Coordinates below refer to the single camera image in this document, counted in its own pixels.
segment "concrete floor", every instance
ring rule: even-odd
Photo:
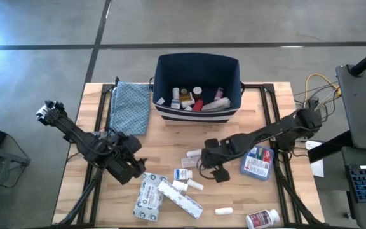
[[[0,45],[92,45],[104,3],[0,0]],[[102,44],[218,42],[363,46],[100,50],[92,81],[112,82],[119,76],[147,82],[159,55],[207,52],[237,58],[242,81],[289,81],[294,93],[303,92],[309,74],[322,73],[336,81],[336,66],[366,56],[366,1],[113,0],[102,38]],[[45,99],[54,99],[75,119],[91,55],[92,50],[0,50],[0,130],[11,134],[32,158],[14,189],[0,189],[0,228],[50,224],[69,145],[59,131],[37,122],[35,112]],[[310,81],[311,88],[324,84],[320,78]],[[314,139],[326,141],[348,129],[342,99],[335,105],[336,112]],[[354,225],[342,216],[348,211],[345,193],[324,186],[318,182],[326,222]]]

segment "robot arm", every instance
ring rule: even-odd
[[[321,116],[315,112],[315,107],[299,109],[283,117],[280,121],[256,130],[249,134],[235,134],[221,141],[209,139],[201,151],[199,170],[216,168],[212,172],[219,183],[229,180],[228,172],[222,164],[243,156],[256,144],[275,139],[276,149],[288,151],[294,147],[299,137],[310,138],[322,126]]]
[[[142,145],[134,136],[122,132],[111,132],[106,137],[82,131],[67,117],[64,105],[57,101],[46,101],[36,113],[37,120],[63,132],[64,139],[76,143],[84,159],[99,169],[107,169],[121,184],[145,172],[145,159],[136,160],[134,153]]]

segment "fabric bin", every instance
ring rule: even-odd
[[[164,120],[225,123],[241,107],[240,64],[237,59],[206,53],[176,53],[161,55],[158,59],[153,85],[153,103]],[[201,87],[205,104],[214,101],[218,88],[224,89],[224,97],[231,107],[222,111],[184,111],[170,107],[172,88],[193,91]],[[163,98],[162,105],[156,102]]]

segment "blue patterned cloth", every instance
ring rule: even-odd
[[[126,135],[145,135],[149,123],[149,85],[119,82],[112,91],[110,127]]]

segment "wooden table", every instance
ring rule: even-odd
[[[274,87],[280,115],[289,115],[295,109],[290,83],[274,83]],[[92,132],[94,129],[101,88],[101,83],[88,83],[85,86],[77,125],[86,132]],[[102,126],[104,126],[106,113],[105,110]],[[172,182],[174,168],[181,167],[180,159],[186,157],[187,151],[204,147],[204,140],[222,139],[241,132],[253,132],[265,125],[261,93],[256,89],[246,90],[241,109],[225,124],[165,125],[164,120],[151,104],[147,134],[139,137],[142,149],[135,156],[148,158],[147,172],[168,176],[169,181]],[[77,153],[76,146],[72,145],[69,156],[75,153]],[[141,179],[132,179],[122,186],[106,172],[102,180],[95,225],[101,227],[245,227],[247,226],[246,214],[264,209],[276,209],[281,215],[275,173],[272,171],[269,180],[260,181],[240,174],[239,164],[240,159],[224,164],[231,176],[231,179],[225,183],[206,180],[200,177],[195,168],[192,168],[193,180],[204,184],[203,191],[189,187],[187,192],[188,196],[204,207],[200,218],[194,219],[185,210],[165,198],[158,222],[139,219],[132,214]],[[293,157],[290,164],[298,196],[313,215],[324,222],[308,158]],[[67,163],[53,217],[54,223],[63,219],[80,197],[85,170],[86,162],[80,155]],[[292,221],[294,216],[289,197],[287,197],[287,206]],[[216,216],[214,209],[220,207],[232,207],[234,213]],[[89,210],[90,208],[87,207],[87,218],[90,215]]]

